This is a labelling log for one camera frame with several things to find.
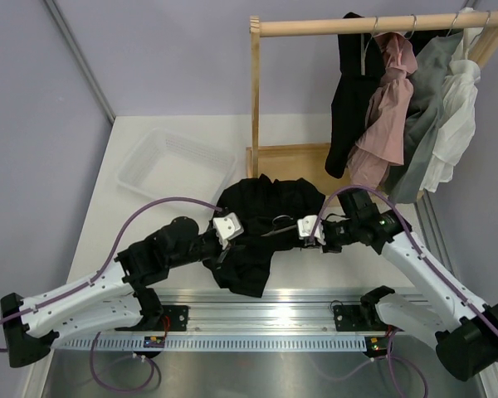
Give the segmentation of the black pleated skirt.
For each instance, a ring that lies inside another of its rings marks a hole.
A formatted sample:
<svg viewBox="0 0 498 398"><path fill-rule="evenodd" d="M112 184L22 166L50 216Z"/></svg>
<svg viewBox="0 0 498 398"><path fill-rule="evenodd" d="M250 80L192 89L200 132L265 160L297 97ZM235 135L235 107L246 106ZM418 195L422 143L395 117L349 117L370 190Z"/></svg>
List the black pleated skirt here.
<svg viewBox="0 0 498 398"><path fill-rule="evenodd" d="M303 178L272 181L262 174L245 178L225 189L217 206L234 213L243 233L219 260L204 260L217 285L234 294L260 298L278 251L300 248L297 221L319 213L325 195Z"/></svg>

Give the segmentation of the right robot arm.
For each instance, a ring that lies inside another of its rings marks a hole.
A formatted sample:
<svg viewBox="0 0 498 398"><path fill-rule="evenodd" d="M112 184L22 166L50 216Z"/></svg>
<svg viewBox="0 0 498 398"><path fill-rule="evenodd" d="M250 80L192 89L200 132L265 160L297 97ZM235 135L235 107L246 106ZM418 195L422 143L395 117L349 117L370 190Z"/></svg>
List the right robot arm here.
<svg viewBox="0 0 498 398"><path fill-rule="evenodd" d="M381 212L372 196L383 199L388 211ZM416 338L459 381L498 362L498 304L489 305L461 283L380 192L352 185L331 197L339 200L344 219L326 221L322 212L306 216L297 222L300 239L332 253L360 242L399 269L430 304L418 306L382 287L381 297L359 310L365 326L387 324Z"/></svg>

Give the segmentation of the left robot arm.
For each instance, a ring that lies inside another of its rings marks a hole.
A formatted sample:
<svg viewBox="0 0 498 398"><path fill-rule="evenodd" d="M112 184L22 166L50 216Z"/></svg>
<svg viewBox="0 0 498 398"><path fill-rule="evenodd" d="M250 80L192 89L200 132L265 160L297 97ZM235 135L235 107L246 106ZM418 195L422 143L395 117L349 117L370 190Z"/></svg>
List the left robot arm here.
<svg viewBox="0 0 498 398"><path fill-rule="evenodd" d="M243 231L233 213L213 218L204 233L195 220L178 217L110 256L99 272L36 296L3 297L2 328L10 367L38 362L81 334L155 329L164 310L153 284L168 278L171 269L223 256Z"/></svg>

